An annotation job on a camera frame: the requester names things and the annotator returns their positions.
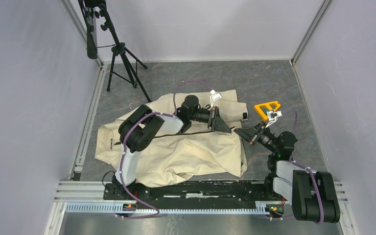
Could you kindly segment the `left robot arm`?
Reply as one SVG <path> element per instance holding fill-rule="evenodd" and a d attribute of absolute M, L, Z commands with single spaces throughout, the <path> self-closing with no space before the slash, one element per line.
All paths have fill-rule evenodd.
<path fill-rule="evenodd" d="M 147 105 L 134 111 L 118 129 L 122 156 L 119 169 L 112 177 L 116 194 L 125 200 L 133 196 L 132 183 L 136 180 L 141 152 L 151 144 L 158 132 L 180 135 L 196 121 L 207 124 L 207 128 L 212 132 L 231 133 L 232 129 L 221 117 L 219 107 L 214 105 L 221 98 L 221 93 L 212 90 L 209 107 L 201 107 L 197 96 L 188 95 L 173 114 L 155 112 Z"/>

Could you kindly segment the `cream zip jacket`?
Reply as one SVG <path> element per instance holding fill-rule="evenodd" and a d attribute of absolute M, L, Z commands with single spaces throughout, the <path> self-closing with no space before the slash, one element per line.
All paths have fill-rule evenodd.
<path fill-rule="evenodd" d="M 209 92 L 190 93 L 199 98 L 202 107 L 209 104 Z M 221 92 L 222 98 L 215 102 L 222 119 L 229 127 L 241 127 L 246 103 L 238 102 L 236 90 Z M 181 106 L 189 94 L 176 94 Z M 146 104 L 153 111 L 172 114 L 175 110 L 173 94 L 162 95 Z M 104 124 L 97 132 L 94 158 L 118 170 L 121 159 L 119 126 L 136 110 Z M 157 188 L 189 180 L 193 176 L 229 173 L 241 177 L 248 169 L 242 141 L 236 133 L 208 132 L 206 123 L 193 122 L 180 136 L 164 136 L 154 139 L 141 153 L 136 169 L 136 179 L 145 186 Z"/>

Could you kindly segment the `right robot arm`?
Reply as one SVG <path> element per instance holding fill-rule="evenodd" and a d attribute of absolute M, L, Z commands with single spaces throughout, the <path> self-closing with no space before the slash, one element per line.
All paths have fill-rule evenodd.
<path fill-rule="evenodd" d="M 298 140 L 292 132 L 283 131 L 275 136 L 264 122 L 254 127 L 236 128 L 234 132 L 249 145 L 259 143 L 271 151 L 267 161 L 270 174 L 263 186 L 266 198 L 275 200 L 282 196 L 291 203 L 293 216 L 299 221 L 339 222 L 341 211 L 333 176 L 293 160 Z"/>

